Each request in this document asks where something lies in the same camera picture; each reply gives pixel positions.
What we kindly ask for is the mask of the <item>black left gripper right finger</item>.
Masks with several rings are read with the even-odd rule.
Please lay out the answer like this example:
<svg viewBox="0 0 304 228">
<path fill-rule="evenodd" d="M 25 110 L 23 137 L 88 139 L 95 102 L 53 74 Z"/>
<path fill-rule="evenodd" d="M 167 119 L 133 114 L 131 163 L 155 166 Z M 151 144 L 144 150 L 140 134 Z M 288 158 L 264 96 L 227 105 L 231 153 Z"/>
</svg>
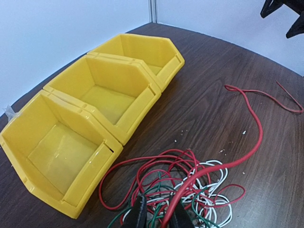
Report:
<svg viewBox="0 0 304 228">
<path fill-rule="evenodd" d="M 187 211 L 180 201 L 170 218 L 170 228 L 195 228 Z"/>
</svg>

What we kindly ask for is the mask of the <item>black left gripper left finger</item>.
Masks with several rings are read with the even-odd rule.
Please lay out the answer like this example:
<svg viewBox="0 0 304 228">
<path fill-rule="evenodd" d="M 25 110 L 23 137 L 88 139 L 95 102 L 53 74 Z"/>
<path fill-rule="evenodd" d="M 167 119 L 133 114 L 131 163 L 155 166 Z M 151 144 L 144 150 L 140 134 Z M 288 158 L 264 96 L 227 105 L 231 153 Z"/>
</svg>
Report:
<svg viewBox="0 0 304 228">
<path fill-rule="evenodd" d="M 137 196 L 131 211 L 122 224 L 123 228 L 145 228 L 147 225 L 147 199 L 143 194 Z"/>
</svg>

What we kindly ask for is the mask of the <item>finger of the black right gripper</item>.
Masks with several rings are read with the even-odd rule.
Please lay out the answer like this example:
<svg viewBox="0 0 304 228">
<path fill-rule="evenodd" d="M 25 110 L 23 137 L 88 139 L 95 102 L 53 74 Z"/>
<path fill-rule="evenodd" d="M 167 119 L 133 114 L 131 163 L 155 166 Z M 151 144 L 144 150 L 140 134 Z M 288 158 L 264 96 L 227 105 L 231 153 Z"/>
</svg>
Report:
<svg viewBox="0 0 304 228">
<path fill-rule="evenodd" d="M 304 15 L 301 14 L 299 18 L 295 21 L 295 23 L 291 26 L 291 28 L 286 33 L 286 38 L 292 38 L 294 36 L 300 35 L 304 33 Z"/>
<path fill-rule="evenodd" d="M 265 18 L 277 9 L 279 9 L 282 5 L 282 0 L 265 0 L 265 3 L 260 12 L 260 16 L 262 18 Z"/>
</svg>

